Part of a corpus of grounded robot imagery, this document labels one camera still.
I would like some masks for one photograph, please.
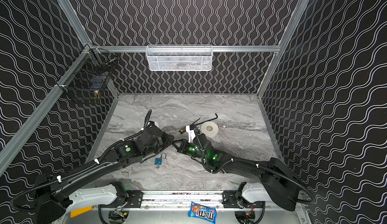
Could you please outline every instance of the roll of tape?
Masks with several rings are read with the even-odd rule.
[[[204,133],[206,136],[208,137],[212,137],[212,136],[215,136],[218,131],[219,131],[219,127],[217,126],[217,124],[213,121],[206,121],[205,123],[203,123],[201,126],[200,126],[200,130],[202,133]]]

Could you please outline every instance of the marble tabletop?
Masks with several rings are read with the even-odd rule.
[[[254,95],[120,95],[109,126],[96,152],[96,157],[111,144],[138,132],[145,115],[152,109],[151,120],[159,128],[175,136],[185,125],[215,117],[219,126],[212,145],[237,157],[269,160],[276,154]],[[235,174],[211,174],[187,155],[176,152],[173,146],[164,151],[167,159],[155,169],[154,158],[107,174],[88,185],[101,186],[121,181],[128,189],[139,190],[236,190],[247,178]]]

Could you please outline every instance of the wavy patterned wallpaper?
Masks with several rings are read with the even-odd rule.
[[[310,0],[264,94],[315,224],[387,222],[387,0]]]
[[[110,94],[100,105],[78,105],[62,95],[8,169],[0,177],[0,223],[34,223],[34,215],[15,212],[10,199],[32,188],[39,174],[60,173],[85,163],[113,102]],[[30,206],[33,196],[18,203]]]
[[[70,0],[93,44],[277,45],[298,0]]]
[[[256,93],[272,52],[214,53],[211,71],[150,71],[144,53],[124,53],[113,73],[119,92]]]
[[[56,0],[0,0],[0,149],[83,46]]]

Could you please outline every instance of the candy package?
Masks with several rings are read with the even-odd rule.
[[[215,223],[216,210],[212,207],[207,207],[195,202],[191,202],[191,209],[188,212],[188,217],[198,217],[200,219]]]

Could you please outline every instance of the yellow connector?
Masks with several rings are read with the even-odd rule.
[[[88,212],[90,210],[92,210],[93,207],[92,206],[89,206],[89,207],[85,207],[85,208],[81,208],[81,209],[78,209],[78,210],[73,210],[70,214],[70,217],[76,217],[76,216],[79,216],[80,214],[83,214],[85,212]]]

